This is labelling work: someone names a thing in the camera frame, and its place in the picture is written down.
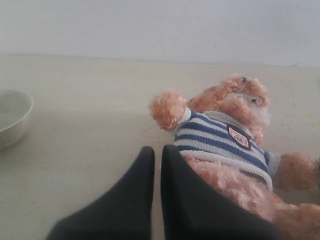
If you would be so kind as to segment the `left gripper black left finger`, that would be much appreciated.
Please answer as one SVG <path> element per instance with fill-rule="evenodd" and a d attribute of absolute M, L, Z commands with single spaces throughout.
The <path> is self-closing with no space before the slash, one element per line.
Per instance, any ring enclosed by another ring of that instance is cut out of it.
<path fill-rule="evenodd" d="M 123 177 L 91 204 L 59 220 L 48 240 L 150 240 L 155 153 L 141 148 Z"/>

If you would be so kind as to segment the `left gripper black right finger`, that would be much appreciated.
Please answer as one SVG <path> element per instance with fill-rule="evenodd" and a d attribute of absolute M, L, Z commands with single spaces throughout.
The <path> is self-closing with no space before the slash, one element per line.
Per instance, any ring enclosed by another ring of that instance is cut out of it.
<path fill-rule="evenodd" d="M 281 240 L 275 226 L 213 190 L 174 145 L 161 161 L 161 205 L 167 240 Z"/>

